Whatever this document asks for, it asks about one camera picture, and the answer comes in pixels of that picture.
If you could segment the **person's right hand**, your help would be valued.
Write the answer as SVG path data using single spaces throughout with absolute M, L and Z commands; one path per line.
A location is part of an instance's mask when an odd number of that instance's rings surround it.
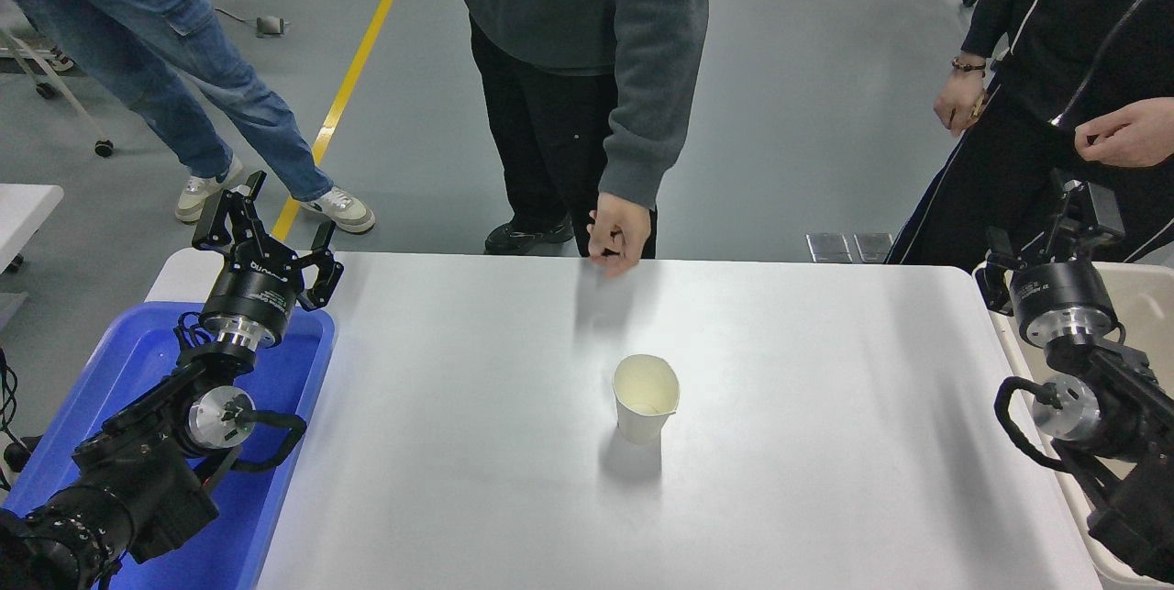
M 951 72 L 935 100 L 935 115 L 952 138 L 974 126 L 977 106 L 984 102 L 986 72 Z

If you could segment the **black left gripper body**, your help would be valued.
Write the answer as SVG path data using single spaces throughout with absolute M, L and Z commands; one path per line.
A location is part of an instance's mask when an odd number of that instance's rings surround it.
M 296 297 L 305 289 L 299 271 L 291 267 L 294 249 L 282 244 L 238 244 L 224 257 L 224 265 L 205 300 L 200 321 L 205 328 L 222 328 L 232 317 L 259 324 L 270 335 L 285 334 Z

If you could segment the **person's left hand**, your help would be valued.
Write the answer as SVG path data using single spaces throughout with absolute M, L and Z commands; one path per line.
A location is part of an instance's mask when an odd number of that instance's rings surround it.
M 1158 167 L 1173 152 L 1173 99 L 1145 99 L 1078 126 L 1075 151 L 1104 167 Z
M 614 279 L 635 267 L 652 235 L 652 211 L 612 194 L 599 194 L 587 230 L 591 263 Z

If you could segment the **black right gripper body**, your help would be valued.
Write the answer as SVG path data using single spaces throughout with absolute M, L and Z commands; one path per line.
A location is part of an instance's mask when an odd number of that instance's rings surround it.
M 1102 274 L 1089 262 L 1050 262 L 1016 272 L 1010 282 L 1016 323 L 1027 328 L 1052 311 L 1086 308 L 1102 328 L 1118 324 Z

